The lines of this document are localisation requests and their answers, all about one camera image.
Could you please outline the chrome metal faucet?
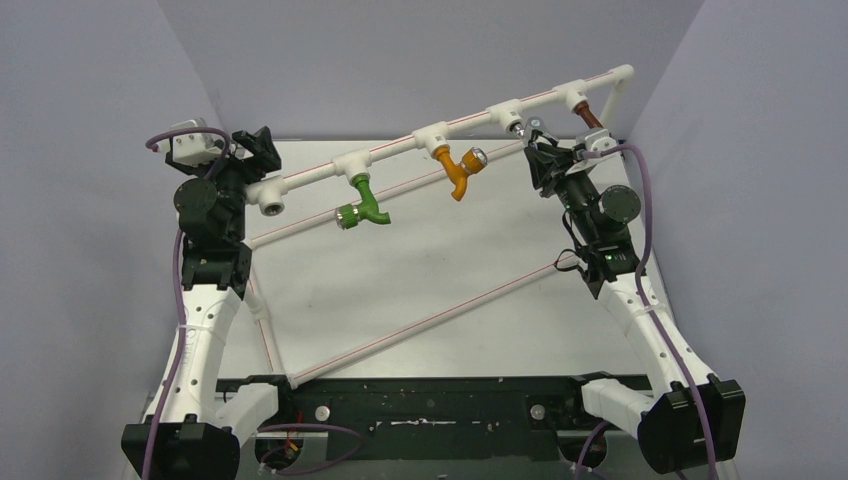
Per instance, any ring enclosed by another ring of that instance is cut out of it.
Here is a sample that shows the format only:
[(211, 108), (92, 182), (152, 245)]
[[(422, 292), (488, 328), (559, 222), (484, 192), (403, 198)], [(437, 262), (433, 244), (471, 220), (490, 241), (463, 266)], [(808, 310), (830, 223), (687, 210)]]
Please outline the chrome metal faucet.
[(517, 121), (510, 126), (509, 131), (526, 146), (534, 144), (539, 138), (545, 138), (547, 135), (545, 124), (539, 117)]

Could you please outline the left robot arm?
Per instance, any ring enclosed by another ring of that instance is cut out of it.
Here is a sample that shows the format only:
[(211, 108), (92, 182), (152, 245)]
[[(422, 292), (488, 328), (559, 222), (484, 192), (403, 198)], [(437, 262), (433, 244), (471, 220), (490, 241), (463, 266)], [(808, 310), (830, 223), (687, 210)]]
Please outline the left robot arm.
[(295, 400), (269, 383), (243, 384), (216, 404), (226, 340), (250, 275), (246, 188), (279, 170), (282, 159), (266, 127), (227, 134), (187, 125), (145, 146), (189, 177), (173, 198), (178, 320), (163, 379), (142, 420), (125, 426), (121, 448), (142, 479), (233, 479), (261, 425), (283, 429), (296, 415)]

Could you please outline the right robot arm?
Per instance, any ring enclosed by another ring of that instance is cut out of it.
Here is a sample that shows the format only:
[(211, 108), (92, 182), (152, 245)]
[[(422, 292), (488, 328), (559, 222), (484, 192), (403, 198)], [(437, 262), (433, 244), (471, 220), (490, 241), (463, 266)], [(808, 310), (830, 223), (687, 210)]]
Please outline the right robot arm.
[(586, 427), (597, 418), (627, 432), (658, 474), (683, 474), (734, 458), (746, 397), (735, 380), (722, 380), (692, 350), (655, 297), (647, 276), (652, 249), (652, 203), (627, 185), (600, 190), (590, 177), (601, 162), (641, 152), (594, 128), (566, 147), (539, 127), (522, 129), (531, 183), (543, 198), (557, 197), (572, 253), (590, 293), (614, 318), (637, 355), (651, 392), (642, 394), (607, 374), (592, 374), (562, 400), (565, 419)]

